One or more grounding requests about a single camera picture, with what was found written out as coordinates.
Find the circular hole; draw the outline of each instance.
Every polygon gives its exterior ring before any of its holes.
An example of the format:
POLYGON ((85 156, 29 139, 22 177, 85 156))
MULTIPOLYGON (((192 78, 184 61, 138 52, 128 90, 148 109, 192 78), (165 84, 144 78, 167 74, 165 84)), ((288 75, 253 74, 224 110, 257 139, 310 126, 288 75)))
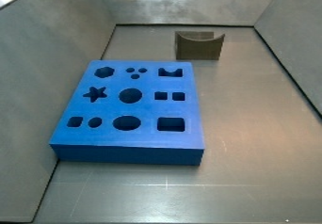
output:
POLYGON ((126 72, 133 72, 134 69, 133 69, 133 68, 128 68, 125 71, 126 71, 126 72))
POLYGON ((136 88, 128 88, 120 92, 117 97, 124 103, 132 104, 140 100, 141 92, 136 88))
POLYGON ((97 128, 97 126, 101 124, 101 118, 94 117, 88 121, 88 126, 90 128, 97 128))
POLYGON ((137 74, 132 74, 130 78, 132 79, 138 79, 138 75, 137 74))
POLYGON ((140 126, 140 120, 133 116, 120 116, 113 120, 113 126, 121 131, 134 130, 140 126))
POLYGON ((145 72, 147 72, 147 69, 141 68, 141 69, 138 69, 138 72, 140 72, 140 73, 145 73, 145 72))

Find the shape sorter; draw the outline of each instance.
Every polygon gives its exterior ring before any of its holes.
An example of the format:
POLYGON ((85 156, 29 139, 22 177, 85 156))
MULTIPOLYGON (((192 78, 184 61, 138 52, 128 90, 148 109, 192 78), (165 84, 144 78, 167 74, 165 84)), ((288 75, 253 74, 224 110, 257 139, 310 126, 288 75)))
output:
POLYGON ((50 146, 66 161, 199 165, 204 135, 191 63, 92 61, 50 146))

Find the dark brown arch block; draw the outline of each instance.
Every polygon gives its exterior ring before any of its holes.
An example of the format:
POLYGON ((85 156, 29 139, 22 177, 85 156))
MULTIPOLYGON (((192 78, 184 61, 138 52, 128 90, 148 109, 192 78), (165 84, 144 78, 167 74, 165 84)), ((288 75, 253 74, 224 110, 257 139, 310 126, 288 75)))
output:
POLYGON ((213 32, 176 32, 176 59, 217 60, 224 38, 213 39, 213 32))

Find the rectangular hole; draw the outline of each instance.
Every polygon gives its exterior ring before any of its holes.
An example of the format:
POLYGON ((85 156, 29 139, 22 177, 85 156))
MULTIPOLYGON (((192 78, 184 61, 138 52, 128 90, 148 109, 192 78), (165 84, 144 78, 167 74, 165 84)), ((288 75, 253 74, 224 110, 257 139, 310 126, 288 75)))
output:
POLYGON ((68 127, 78 127, 81 125, 82 122, 82 117, 70 117, 66 123, 68 127))
POLYGON ((157 130, 183 132, 184 131, 184 119, 183 118, 157 118, 157 130))
POLYGON ((159 69, 159 77, 183 77, 183 69, 169 72, 164 68, 159 69))
POLYGON ((167 100, 167 92, 155 92, 155 100, 167 100))
POLYGON ((172 100, 173 101, 184 101, 185 100, 185 95, 183 92, 173 92, 172 93, 172 100))

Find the gray wall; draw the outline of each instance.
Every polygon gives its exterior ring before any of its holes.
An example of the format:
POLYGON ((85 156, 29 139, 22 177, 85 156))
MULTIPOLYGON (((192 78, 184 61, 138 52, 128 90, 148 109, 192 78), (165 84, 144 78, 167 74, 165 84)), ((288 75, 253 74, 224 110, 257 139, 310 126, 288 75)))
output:
POLYGON ((273 0, 255 29, 322 113, 322 0, 273 0))
POLYGON ((108 0, 118 24, 253 26, 271 0, 108 0))
POLYGON ((32 221, 56 163, 48 140, 113 28, 104 0, 17 0, 0 10, 0 221, 32 221))

